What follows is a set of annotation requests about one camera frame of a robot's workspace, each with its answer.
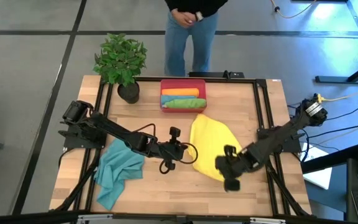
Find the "yellow cable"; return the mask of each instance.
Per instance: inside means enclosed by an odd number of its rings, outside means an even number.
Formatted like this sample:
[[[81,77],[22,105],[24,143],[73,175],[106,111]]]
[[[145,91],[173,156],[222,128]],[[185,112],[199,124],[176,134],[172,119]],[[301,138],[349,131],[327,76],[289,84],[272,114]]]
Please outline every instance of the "yellow cable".
[[[275,2],[274,0],[270,0],[270,1],[272,2],[274,8],[276,8],[276,7],[277,7],[276,2]],[[308,7],[306,7],[304,10],[302,10],[301,12],[299,12],[298,14],[295,14],[295,15],[293,15],[293,16],[284,16],[284,15],[280,12],[279,9],[277,10],[277,12],[278,12],[278,14],[279,14],[281,17],[283,17],[284,19],[291,19],[291,18],[294,18],[295,16],[299,16],[301,13],[305,12],[305,11],[306,11],[311,5],[313,5],[316,1],[317,1],[317,0],[314,0],[312,3],[310,3],[310,5],[309,5]]]
[[[358,95],[358,92],[357,92],[357,93],[352,93],[352,94],[347,95],[347,96],[339,97],[339,98],[336,98],[336,99],[325,99],[324,97],[321,97],[321,101],[336,101],[336,100],[343,100],[343,99],[349,98],[349,97],[354,96],[354,95]]]

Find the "wooden table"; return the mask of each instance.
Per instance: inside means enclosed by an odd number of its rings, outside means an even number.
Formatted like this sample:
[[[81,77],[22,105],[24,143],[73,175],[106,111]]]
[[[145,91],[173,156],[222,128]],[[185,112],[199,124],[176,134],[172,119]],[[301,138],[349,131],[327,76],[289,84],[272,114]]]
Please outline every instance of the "wooden table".
[[[169,128],[181,129],[180,141],[188,142],[190,126],[196,117],[193,113],[163,113],[160,110],[159,82],[139,82],[140,100],[128,105],[117,94],[114,85],[108,118],[129,130],[155,123],[159,141],[169,140]],[[275,125],[289,120],[287,104],[280,80],[267,80],[270,104]],[[99,86],[99,76],[84,76],[79,100],[94,103]],[[226,124],[240,142],[246,146],[256,140],[259,127],[252,85],[243,83],[207,83],[208,107],[204,114]],[[259,90],[265,123],[262,89]],[[103,110],[105,96],[102,98]],[[108,137],[107,145],[113,140]],[[84,149],[74,149],[64,156],[57,175],[50,208],[58,207],[78,182]],[[185,153],[183,160],[191,160]],[[296,201],[311,212],[305,181],[299,161],[289,153],[281,155],[285,183]],[[111,211],[96,202],[100,187],[95,186],[92,212],[186,214],[186,215],[235,215],[271,216],[269,189],[265,169],[241,177],[241,190],[226,193],[223,183],[200,174],[191,165],[176,162],[177,168],[162,175],[158,171],[160,159],[146,158],[143,179],[127,180],[125,189]],[[85,185],[80,208],[85,207],[88,185]],[[283,212],[280,191],[276,187],[279,212]]]

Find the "blue jeans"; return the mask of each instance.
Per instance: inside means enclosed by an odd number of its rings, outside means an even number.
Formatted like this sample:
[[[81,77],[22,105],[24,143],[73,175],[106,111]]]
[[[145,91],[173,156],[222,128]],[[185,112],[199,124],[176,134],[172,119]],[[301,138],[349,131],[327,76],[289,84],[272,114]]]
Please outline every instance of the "blue jeans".
[[[194,46],[193,71],[207,72],[217,24],[218,13],[215,13],[186,29],[180,26],[169,13],[165,31],[165,74],[183,77],[186,75],[183,54],[189,35],[193,38]]]

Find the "folded towel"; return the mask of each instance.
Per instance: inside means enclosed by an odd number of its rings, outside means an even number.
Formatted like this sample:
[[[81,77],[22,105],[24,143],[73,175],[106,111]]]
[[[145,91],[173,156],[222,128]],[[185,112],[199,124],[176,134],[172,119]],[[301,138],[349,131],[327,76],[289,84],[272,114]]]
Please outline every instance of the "folded towel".
[[[206,107],[206,99],[172,100],[165,103],[163,108],[195,109]]]
[[[115,139],[100,158],[94,179],[101,186],[97,201],[107,210],[124,190],[124,180],[141,179],[144,156],[132,152],[124,142]]]
[[[163,89],[161,94],[162,95],[198,97],[199,91],[197,88],[174,88],[174,89]]]
[[[185,99],[194,99],[195,96],[174,96],[174,95],[161,95],[161,105],[164,105],[166,102],[172,100],[185,100]]]

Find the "green cloth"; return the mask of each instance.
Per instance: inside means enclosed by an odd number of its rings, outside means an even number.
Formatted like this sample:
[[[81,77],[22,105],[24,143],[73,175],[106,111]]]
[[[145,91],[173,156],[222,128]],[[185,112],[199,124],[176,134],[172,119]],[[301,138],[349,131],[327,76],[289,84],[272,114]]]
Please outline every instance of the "green cloth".
[[[172,100],[164,104],[166,108],[195,109],[206,107],[205,99]]]
[[[124,180],[141,179],[144,156],[132,152],[123,141],[115,139],[100,158],[94,179],[101,186],[97,201],[107,210],[124,190]]]

